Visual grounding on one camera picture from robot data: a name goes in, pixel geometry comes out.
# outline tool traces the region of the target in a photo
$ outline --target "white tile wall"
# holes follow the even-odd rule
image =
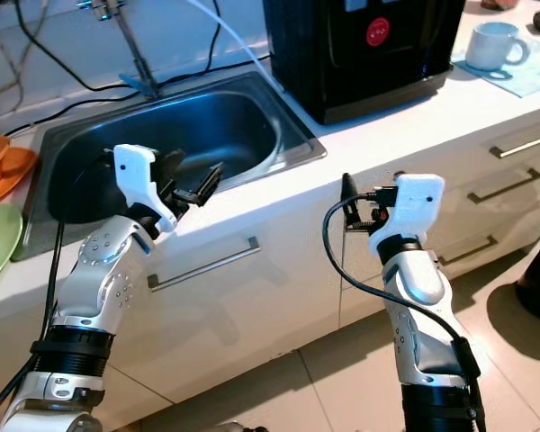
[[[135,75],[122,34],[116,22],[98,22],[91,12],[61,7],[52,1],[52,12],[40,34],[40,40],[69,64],[90,86],[118,81],[118,74]],[[202,0],[212,7],[212,0]],[[41,0],[24,0],[28,21],[38,16]],[[219,0],[222,17],[259,56],[267,53],[266,27],[262,0]],[[17,59],[27,43],[20,28],[13,24],[12,6],[3,6],[0,14],[0,38]],[[123,8],[143,54],[157,78],[197,71],[205,66],[215,22],[184,0],[130,0]],[[220,33],[213,66],[248,59],[246,53],[224,31]],[[0,86],[12,79],[0,52]],[[24,105],[36,104],[80,90],[74,79],[38,49],[32,49],[23,76]],[[0,113],[16,99],[13,90],[0,97]]]

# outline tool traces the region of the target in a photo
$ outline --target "blue mat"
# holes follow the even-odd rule
[[[500,70],[483,72],[466,64],[466,60],[464,60],[465,51],[453,54],[452,62],[459,68],[483,78],[516,96],[528,96],[540,91],[540,41],[531,39],[523,40],[530,47],[531,54],[526,63],[519,66],[504,65]],[[509,58],[517,59],[519,57],[520,48],[513,48]]]

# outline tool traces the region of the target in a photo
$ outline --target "robotic arm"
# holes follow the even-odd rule
[[[122,314],[155,240],[172,232],[190,204],[204,205],[221,180],[215,166],[195,192],[176,188],[173,174],[184,159],[176,151],[157,160],[149,148],[113,151],[117,184],[129,209],[82,244],[76,266],[58,292],[46,337],[34,342],[32,372],[8,407],[0,432],[101,432],[92,417],[104,397],[104,368]]]
[[[385,299],[406,431],[472,431],[475,422],[485,432],[477,383],[480,369],[470,344],[459,336],[450,283],[437,269],[433,254],[422,247],[439,212],[444,180],[437,175],[399,175],[396,186],[358,195],[352,177],[344,175],[342,190],[343,201],[325,219],[328,258],[351,284]],[[373,203],[372,220],[361,221],[359,200]],[[370,252],[383,264],[383,292],[356,281],[333,257],[328,222],[340,207],[347,231],[370,235]]]

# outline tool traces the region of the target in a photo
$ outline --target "tile floor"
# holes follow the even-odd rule
[[[489,432],[540,431],[540,320],[509,285],[527,260],[515,253],[453,281],[456,316],[476,343]],[[270,432],[402,431],[385,312],[121,432],[197,432],[233,419]]]

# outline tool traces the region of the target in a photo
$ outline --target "red label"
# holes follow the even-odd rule
[[[390,34],[390,23],[386,18],[376,18],[370,22],[366,30],[366,43],[371,47],[377,47],[388,38]]]

